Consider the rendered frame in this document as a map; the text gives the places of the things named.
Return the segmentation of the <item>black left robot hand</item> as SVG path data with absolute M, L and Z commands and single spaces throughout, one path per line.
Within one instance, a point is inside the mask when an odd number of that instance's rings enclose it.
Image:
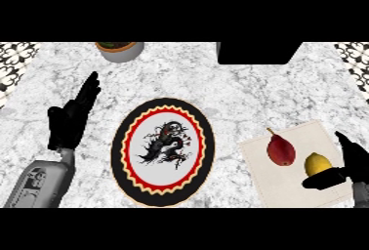
M 94 72 L 83 84 L 77 97 L 63 107 L 54 106 L 48 110 L 51 131 L 48 148 L 51 150 L 77 148 L 100 92 L 98 73 Z

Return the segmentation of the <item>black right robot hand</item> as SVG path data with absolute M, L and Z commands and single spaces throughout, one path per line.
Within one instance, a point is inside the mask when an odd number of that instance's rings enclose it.
M 336 131 L 343 152 L 343 167 L 333 167 L 309 177 L 302 185 L 324 190 L 350 179 L 355 183 L 369 184 L 369 152 L 349 137 Z

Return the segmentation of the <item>yellow lemon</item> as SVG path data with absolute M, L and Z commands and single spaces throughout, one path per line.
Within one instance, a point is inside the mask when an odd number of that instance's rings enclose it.
M 333 168 L 330 159 L 319 153 L 314 152 L 306 158 L 305 170 L 309 177 Z

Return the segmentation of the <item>beige placemat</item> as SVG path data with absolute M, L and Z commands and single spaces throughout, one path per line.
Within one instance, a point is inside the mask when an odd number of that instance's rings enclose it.
M 305 161 L 317 152 L 336 167 L 343 166 L 339 146 L 319 120 L 312 120 L 277 131 L 293 144 L 296 160 L 290 166 L 278 166 L 268 155 L 272 133 L 240 144 L 253 183 L 266 207 L 330 207 L 352 198 L 352 181 L 324 190 L 305 188 L 308 178 Z

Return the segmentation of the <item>black red dragon plate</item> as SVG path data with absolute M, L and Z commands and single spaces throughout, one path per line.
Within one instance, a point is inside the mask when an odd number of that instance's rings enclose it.
M 197 107 L 173 98 L 142 103 L 111 146 L 114 179 L 128 196 L 153 207 L 184 202 L 206 183 L 215 159 L 215 131 Z

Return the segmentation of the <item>red mango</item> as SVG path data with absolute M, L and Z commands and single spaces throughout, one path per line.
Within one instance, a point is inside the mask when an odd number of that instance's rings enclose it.
M 272 140 L 268 146 L 268 154 L 278 166 L 290 166 L 296 160 L 296 149 L 291 142 L 269 129 Z

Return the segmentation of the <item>grey plant pot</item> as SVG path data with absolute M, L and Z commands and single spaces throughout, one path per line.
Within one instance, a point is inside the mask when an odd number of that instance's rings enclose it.
M 145 50 L 144 42 L 132 42 L 122 48 L 108 49 L 104 48 L 100 44 L 95 44 L 104 58 L 113 63 L 126 63 L 132 61 Z

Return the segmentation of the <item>black appliance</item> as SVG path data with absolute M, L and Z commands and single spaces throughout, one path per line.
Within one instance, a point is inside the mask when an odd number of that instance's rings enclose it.
M 287 64 L 300 42 L 218 42 L 219 64 Z

